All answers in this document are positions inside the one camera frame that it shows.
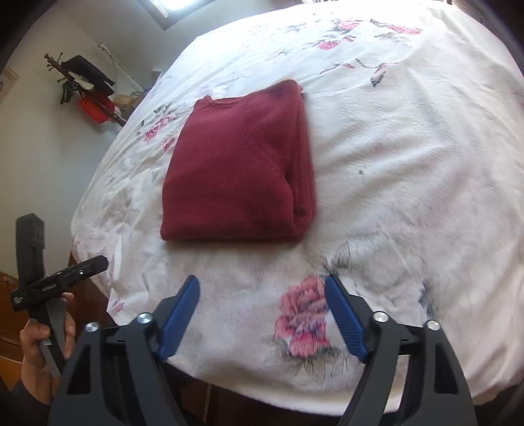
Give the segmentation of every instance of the wrinkled fabric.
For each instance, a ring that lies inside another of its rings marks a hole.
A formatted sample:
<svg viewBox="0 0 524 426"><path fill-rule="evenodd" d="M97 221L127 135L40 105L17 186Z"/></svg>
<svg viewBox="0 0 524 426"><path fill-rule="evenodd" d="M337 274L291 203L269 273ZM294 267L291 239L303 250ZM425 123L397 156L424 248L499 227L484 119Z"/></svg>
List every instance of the wrinkled fabric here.
<svg viewBox="0 0 524 426"><path fill-rule="evenodd" d="M162 185L198 99L303 87L317 197L300 243L160 238ZM102 160L72 222L77 260L126 324L201 299L181 370L277 406L340 415L362 371L323 278L401 323L442 323L476 401L524 367L524 78L504 45L442 2L325 2L197 38ZM400 400L400 379L387 409Z"/></svg>

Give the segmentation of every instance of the white wall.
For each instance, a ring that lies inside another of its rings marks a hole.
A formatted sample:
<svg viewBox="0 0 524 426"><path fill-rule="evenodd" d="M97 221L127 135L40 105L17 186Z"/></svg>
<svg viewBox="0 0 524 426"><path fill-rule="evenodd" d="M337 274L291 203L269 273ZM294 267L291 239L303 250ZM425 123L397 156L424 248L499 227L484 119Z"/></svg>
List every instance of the white wall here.
<svg viewBox="0 0 524 426"><path fill-rule="evenodd" d="M215 0L164 31L137 0L59 0L65 13L149 87L151 70L167 70L199 35L297 0Z"/></svg>
<svg viewBox="0 0 524 426"><path fill-rule="evenodd" d="M45 263L52 273L67 266L70 223L96 167L118 134L114 123L97 124L78 106L60 105L55 59L83 55L110 78L109 59L63 11L54 6L31 28L8 66L19 80L0 104L0 270L17 275L15 220L34 212L46 223ZM120 78L119 92L131 92Z"/></svg>

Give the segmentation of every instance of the pink rose print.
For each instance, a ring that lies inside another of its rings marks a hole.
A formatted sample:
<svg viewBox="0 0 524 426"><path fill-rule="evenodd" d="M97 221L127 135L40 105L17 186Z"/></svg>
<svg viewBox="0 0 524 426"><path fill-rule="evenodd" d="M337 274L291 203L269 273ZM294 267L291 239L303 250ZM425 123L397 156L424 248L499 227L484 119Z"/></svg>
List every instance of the pink rose print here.
<svg viewBox="0 0 524 426"><path fill-rule="evenodd" d="M393 31L396 31L397 33L404 33L404 34L420 34L422 32L421 29L418 28L408 28L403 26L397 26L397 25L387 25L386 28L392 29Z"/></svg>
<svg viewBox="0 0 524 426"><path fill-rule="evenodd" d="M320 47L322 50L331 50L337 47L340 43L341 43L340 40L323 41L322 43L319 43L317 46Z"/></svg>
<svg viewBox="0 0 524 426"><path fill-rule="evenodd" d="M320 348L331 346L325 331L328 305L324 286L321 277L310 275L300 285L291 286L280 299L282 315L275 322L275 338L290 338L293 357L311 358Z"/></svg>
<svg viewBox="0 0 524 426"><path fill-rule="evenodd" d="M171 149L171 147L175 144L176 141L177 141L176 136L167 138L163 146L164 152L168 152Z"/></svg>
<svg viewBox="0 0 524 426"><path fill-rule="evenodd" d="M169 123L171 123L175 118L176 117L174 115L162 117L155 124L153 124L152 127L148 129L148 131L146 132L146 136L144 137L144 140L146 142L152 141L153 138L157 135L157 133L160 132L160 130L166 127Z"/></svg>
<svg viewBox="0 0 524 426"><path fill-rule="evenodd" d="M360 24L360 21L349 21L349 22L340 22L338 27L339 29L345 29L346 31L351 31L352 29L355 29L358 24Z"/></svg>
<svg viewBox="0 0 524 426"><path fill-rule="evenodd" d="M118 303L114 308L113 308L113 314L118 314L119 312L122 312L124 310L124 304L123 303Z"/></svg>
<svg viewBox="0 0 524 426"><path fill-rule="evenodd" d="M116 315L124 310L124 303L117 299L113 302L113 306L111 306L110 310L113 313L113 315Z"/></svg>
<svg viewBox="0 0 524 426"><path fill-rule="evenodd" d="M391 65L395 65L396 62L388 62L388 63L381 63L377 68L375 73L371 76L371 84L373 87L377 86L382 79L384 78L384 74L386 74L386 71L389 69Z"/></svg>

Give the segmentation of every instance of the folded sweater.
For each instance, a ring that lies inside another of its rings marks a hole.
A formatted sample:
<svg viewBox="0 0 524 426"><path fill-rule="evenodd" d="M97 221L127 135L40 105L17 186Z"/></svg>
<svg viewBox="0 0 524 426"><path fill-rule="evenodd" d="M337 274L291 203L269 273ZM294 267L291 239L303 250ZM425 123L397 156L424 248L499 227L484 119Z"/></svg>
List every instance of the folded sweater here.
<svg viewBox="0 0 524 426"><path fill-rule="evenodd" d="M195 104L163 186L164 240L304 235L315 193L301 91L285 80Z"/></svg>

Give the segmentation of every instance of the bed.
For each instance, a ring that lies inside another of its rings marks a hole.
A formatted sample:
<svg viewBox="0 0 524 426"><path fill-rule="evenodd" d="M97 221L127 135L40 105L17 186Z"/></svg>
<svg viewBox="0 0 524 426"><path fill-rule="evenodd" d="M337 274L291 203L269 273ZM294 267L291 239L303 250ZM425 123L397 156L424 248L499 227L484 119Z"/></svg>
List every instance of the bed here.
<svg viewBox="0 0 524 426"><path fill-rule="evenodd" d="M284 79L302 85L309 121L318 213L306 237L162 241L162 183L195 101ZM523 109L505 46L446 3L243 19L198 37L131 116L74 215L72 253L109 259L93 281L118 324L196 275L200 304L169 361L214 385L342 414L362 366L319 307L336 272L398 322L441 322L472 396L487 401L524 367Z"/></svg>

